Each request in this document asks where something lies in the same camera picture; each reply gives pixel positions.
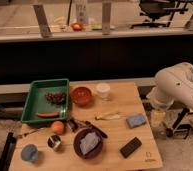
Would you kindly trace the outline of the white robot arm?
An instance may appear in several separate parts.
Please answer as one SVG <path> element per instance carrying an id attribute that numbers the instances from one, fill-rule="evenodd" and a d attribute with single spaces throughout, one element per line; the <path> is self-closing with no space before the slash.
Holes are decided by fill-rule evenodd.
<path id="1" fill-rule="evenodd" d="M 193 110 L 193 65 L 182 62 L 158 71 L 147 94 L 154 109 L 167 110 L 175 100 Z"/>

